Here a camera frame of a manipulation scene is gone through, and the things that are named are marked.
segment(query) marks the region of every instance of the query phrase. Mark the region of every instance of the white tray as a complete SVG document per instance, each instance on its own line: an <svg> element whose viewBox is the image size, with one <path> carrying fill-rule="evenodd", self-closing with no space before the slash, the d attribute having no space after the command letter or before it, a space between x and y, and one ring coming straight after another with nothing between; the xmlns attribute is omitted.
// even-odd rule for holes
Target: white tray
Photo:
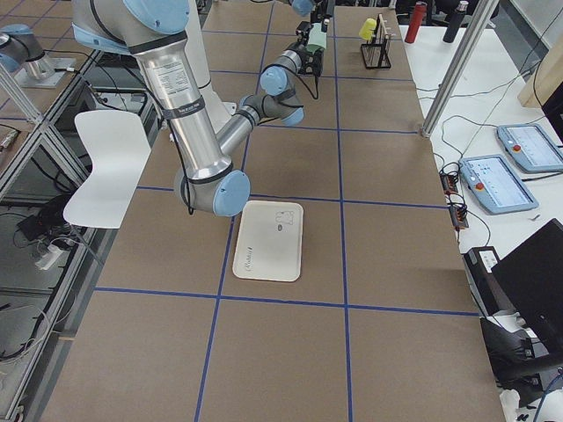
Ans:
<svg viewBox="0 0 563 422"><path fill-rule="evenodd" d="M240 279L295 281L301 273L303 208L250 200L243 209L232 272Z"/></svg>

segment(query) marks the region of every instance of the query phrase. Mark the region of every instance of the blue cable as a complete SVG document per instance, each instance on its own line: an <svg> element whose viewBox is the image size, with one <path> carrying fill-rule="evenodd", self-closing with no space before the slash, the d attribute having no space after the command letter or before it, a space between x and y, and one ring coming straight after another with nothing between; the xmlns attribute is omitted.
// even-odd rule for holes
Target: blue cable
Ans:
<svg viewBox="0 0 563 422"><path fill-rule="evenodd" d="M539 416L539 411L541 411L541 409L542 409L542 405L544 404L545 398L547 397L547 395L549 393L551 393L550 390L552 389L553 384L555 382L557 382L557 380L560 380L561 378L563 378L563 373L559 373L559 375L557 375L555 378L553 378L552 381L547 386L547 389L545 389L544 394L542 395L542 399L539 401L539 405L537 406L536 414L534 415L534 421L533 422L537 422L537 417Z"/></svg>

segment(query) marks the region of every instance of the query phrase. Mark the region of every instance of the black bottle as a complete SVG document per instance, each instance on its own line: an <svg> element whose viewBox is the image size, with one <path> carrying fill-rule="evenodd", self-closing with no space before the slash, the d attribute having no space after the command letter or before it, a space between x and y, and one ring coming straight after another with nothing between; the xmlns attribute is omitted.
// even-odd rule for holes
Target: black bottle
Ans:
<svg viewBox="0 0 563 422"><path fill-rule="evenodd" d="M444 42L454 42L454 39L457 35L457 30L464 20L465 11L467 11L468 4L468 2L462 0L461 2L459 2L459 5L452 13L450 22L448 23L448 29L446 29L446 33L443 35Z"/></svg>

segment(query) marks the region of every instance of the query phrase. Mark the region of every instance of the light blue cap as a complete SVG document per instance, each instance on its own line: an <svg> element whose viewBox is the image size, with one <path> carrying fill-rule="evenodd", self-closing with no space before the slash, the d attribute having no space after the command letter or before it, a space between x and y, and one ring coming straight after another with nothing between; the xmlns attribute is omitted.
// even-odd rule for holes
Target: light blue cap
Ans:
<svg viewBox="0 0 563 422"><path fill-rule="evenodd" d="M139 22L157 33L172 35L184 31L190 7L186 0L123 0Z"/></svg>
<svg viewBox="0 0 563 422"><path fill-rule="evenodd" d="M241 170L234 170L221 181L213 199L213 212L232 217L243 210L250 196L250 180Z"/></svg>
<svg viewBox="0 0 563 422"><path fill-rule="evenodd" d="M260 86L269 95L280 95L288 86L285 70L273 66L260 75Z"/></svg>
<svg viewBox="0 0 563 422"><path fill-rule="evenodd" d="M10 73L19 69L19 63L8 55L0 54L0 64L2 64Z"/></svg>
<svg viewBox="0 0 563 422"><path fill-rule="evenodd" d="M106 51L107 53L116 53L118 55L131 55L125 44L120 44L108 38L100 37L95 33L91 33L80 26L72 24L74 30L74 38L82 45L95 50Z"/></svg>
<svg viewBox="0 0 563 422"><path fill-rule="evenodd" d="M315 4L311 0L293 0L293 10L300 16L306 16L312 12Z"/></svg>
<svg viewBox="0 0 563 422"><path fill-rule="evenodd" d="M29 26L24 24L14 24L14 25L7 25L4 28L0 29L1 33L7 33L8 35L31 35L33 31L29 28Z"/></svg>
<svg viewBox="0 0 563 422"><path fill-rule="evenodd" d="M292 114L290 114L285 119L281 119L285 126L295 126L298 124L303 118L305 117L305 113L303 108L296 109Z"/></svg>

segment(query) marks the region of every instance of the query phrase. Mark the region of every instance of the green object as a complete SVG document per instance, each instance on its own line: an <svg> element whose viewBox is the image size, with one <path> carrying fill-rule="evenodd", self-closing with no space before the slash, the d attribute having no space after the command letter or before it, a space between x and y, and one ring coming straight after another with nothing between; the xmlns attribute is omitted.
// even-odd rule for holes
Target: green object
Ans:
<svg viewBox="0 0 563 422"><path fill-rule="evenodd" d="M307 51L314 53L315 51L326 49L326 33L321 31L321 24L313 24L313 28L309 33L309 42L307 43Z"/></svg>

